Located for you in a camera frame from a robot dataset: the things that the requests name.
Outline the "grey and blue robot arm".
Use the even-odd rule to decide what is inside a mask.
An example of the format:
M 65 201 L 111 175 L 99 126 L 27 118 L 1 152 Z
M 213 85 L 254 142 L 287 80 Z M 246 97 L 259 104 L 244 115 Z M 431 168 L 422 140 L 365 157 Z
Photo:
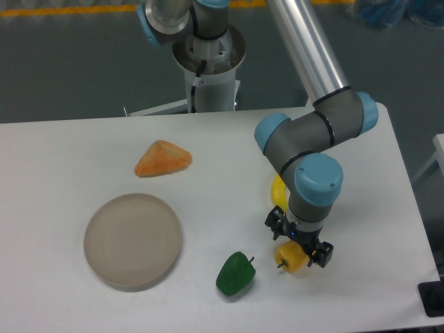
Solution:
M 172 43 L 190 113 L 234 109 L 234 73 L 246 48 L 228 22 L 228 6 L 227 1 L 145 1 L 137 8 L 150 42 Z M 378 108 L 368 94 L 350 88 L 309 1 L 267 1 L 266 7 L 314 109 L 297 119 L 268 115 L 255 129 L 259 149 L 289 190 L 287 208 L 274 208 L 265 224 L 274 237 L 297 243 L 309 264 L 323 267 L 333 246 L 319 234 L 343 182 L 341 165 L 325 151 L 371 130 Z

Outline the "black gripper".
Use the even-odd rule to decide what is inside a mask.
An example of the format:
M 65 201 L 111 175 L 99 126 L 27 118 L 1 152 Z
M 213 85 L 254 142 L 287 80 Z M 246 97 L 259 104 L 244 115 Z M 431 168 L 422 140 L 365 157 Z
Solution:
M 284 211 L 276 205 L 266 217 L 265 226 L 273 233 L 273 240 L 286 235 L 290 240 L 301 246 L 308 253 L 308 267 L 313 264 L 325 268 L 332 258 L 334 246 L 326 241 L 318 240 L 323 229 L 321 222 L 306 222 L 302 220 L 285 220 Z

